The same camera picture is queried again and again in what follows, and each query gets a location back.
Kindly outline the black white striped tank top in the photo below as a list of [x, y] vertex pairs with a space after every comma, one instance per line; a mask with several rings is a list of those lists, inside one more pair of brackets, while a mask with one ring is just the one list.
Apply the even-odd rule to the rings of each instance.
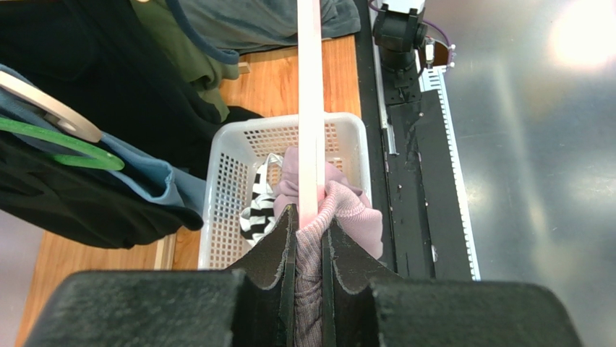
[[271, 166], [281, 168], [282, 164], [281, 155], [271, 153], [266, 157], [254, 176], [249, 205], [240, 212], [240, 234], [251, 247], [254, 247], [274, 229], [275, 194], [268, 183], [268, 170]]

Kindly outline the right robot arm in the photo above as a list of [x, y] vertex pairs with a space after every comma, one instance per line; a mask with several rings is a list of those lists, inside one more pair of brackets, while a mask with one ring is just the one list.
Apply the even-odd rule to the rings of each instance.
[[380, 61], [395, 87], [409, 87], [418, 78], [416, 51], [424, 46], [424, 1], [382, 1], [372, 36], [380, 50]]

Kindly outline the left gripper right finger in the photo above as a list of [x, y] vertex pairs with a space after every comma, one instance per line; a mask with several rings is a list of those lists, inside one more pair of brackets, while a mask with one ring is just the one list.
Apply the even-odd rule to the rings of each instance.
[[580, 346], [550, 290], [402, 278], [339, 223], [322, 238], [324, 346]]

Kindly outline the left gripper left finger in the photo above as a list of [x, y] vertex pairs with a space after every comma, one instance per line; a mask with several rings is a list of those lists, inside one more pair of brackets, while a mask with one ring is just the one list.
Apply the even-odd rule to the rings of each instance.
[[85, 271], [53, 292], [27, 346], [292, 346], [297, 209], [224, 270]]

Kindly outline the pink plastic hanger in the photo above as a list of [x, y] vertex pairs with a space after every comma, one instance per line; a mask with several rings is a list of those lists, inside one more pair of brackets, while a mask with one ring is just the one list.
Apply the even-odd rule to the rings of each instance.
[[325, 196], [325, 108], [321, 5], [297, 1], [299, 226], [308, 226]]

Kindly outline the mauve tank top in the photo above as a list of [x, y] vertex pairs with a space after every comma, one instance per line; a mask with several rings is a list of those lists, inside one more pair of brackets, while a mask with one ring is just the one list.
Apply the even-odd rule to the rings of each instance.
[[382, 213], [336, 166], [325, 164], [317, 217], [296, 232], [294, 345], [322, 345], [322, 236], [333, 220], [376, 260], [383, 253]]

